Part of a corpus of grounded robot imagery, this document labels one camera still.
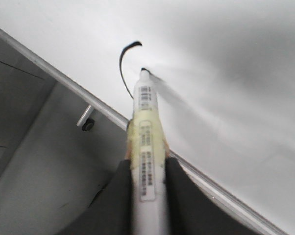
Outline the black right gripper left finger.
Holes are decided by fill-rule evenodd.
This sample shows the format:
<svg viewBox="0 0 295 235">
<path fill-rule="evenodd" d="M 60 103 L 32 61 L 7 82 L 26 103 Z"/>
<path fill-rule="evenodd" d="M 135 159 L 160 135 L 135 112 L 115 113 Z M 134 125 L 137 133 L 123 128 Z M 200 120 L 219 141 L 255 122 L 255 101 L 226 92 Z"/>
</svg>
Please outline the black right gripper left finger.
<svg viewBox="0 0 295 235">
<path fill-rule="evenodd" d="M 131 230 L 131 200 L 130 160 L 123 160 L 93 204 L 58 234 L 128 235 Z"/>
</svg>

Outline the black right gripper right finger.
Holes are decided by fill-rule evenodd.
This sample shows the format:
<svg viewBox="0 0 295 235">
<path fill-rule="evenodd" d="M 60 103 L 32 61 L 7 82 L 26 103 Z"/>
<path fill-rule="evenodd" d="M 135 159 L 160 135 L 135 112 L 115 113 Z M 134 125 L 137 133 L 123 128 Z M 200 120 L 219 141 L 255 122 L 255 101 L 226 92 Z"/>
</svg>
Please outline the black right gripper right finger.
<svg viewBox="0 0 295 235">
<path fill-rule="evenodd" d="M 165 161 L 172 235 L 253 235 L 214 204 L 189 178 L 178 160 Z"/>
</svg>

